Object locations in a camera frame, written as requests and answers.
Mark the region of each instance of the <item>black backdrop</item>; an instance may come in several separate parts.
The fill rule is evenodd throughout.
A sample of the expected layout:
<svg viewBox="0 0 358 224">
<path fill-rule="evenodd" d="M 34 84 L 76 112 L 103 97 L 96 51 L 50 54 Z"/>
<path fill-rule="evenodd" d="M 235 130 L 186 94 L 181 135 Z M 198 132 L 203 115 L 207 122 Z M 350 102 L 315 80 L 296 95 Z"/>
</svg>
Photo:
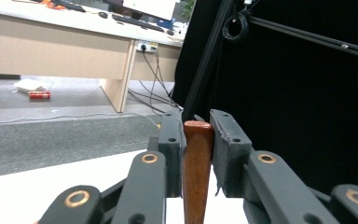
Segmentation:
<svg viewBox="0 0 358 224">
<path fill-rule="evenodd" d="M 175 74 L 180 105 L 218 6 L 197 1 Z M 253 15 L 358 45 L 356 2 L 260 0 Z M 358 185 L 358 56 L 253 24 L 244 42 L 218 48 L 199 115 L 207 119 L 211 108 L 232 114 L 256 150 L 281 155 L 312 188 Z"/>
</svg>

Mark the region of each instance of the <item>red can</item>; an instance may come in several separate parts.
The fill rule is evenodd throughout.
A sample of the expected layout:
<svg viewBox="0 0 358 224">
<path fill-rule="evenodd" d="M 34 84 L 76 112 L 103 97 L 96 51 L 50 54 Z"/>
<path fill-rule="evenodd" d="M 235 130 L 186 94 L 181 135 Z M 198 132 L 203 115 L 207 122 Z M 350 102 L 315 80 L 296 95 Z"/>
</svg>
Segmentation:
<svg viewBox="0 0 358 224">
<path fill-rule="evenodd" d="M 28 96 L 30 99 L 49 99 L 49 91 L 29 91 Z"/>
</svg>

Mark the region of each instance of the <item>carpet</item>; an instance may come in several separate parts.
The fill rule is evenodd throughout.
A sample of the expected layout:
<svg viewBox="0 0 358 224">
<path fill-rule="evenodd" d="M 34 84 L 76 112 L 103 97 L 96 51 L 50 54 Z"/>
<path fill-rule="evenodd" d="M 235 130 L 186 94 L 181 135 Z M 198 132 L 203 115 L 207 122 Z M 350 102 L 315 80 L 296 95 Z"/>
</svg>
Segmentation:
<svg viewBox="0 0 358 224">
<path fill-rule="evenodd" d="M 0 175 L 145 149 L 152 136 L 145 117 L 0 125 Z"/>
</svg>

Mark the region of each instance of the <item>desk leg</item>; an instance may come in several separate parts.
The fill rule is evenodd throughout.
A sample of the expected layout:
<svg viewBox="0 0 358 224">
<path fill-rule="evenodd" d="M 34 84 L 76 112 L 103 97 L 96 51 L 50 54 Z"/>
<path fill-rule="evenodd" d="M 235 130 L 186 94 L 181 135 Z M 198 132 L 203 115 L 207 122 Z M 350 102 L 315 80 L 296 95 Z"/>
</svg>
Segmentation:
<svg viewBox="0 0 358 224">
<path fill-rule="evenodd" d="M 124 112 L 128 85 L 131 78 L 136 53 L 136 41 L 131 40 L 122 79 L 101 79 L 101 87 L 118 113 Z"/>
</svg>

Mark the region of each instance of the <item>wooden object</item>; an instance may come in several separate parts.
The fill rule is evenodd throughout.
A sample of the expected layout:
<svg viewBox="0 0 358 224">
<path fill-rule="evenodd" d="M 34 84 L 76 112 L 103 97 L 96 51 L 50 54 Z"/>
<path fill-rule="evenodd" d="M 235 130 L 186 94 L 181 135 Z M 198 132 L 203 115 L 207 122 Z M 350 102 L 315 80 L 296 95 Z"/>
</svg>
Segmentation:
<svg viewBox="0 0 358 224">
<path fill-rule="evenodd" d="M 187 149 L 183 156 L 185 224 L 202 224 L 213 154 L 213 127 L 202 121 L 184 124 Z"/>
</svg>

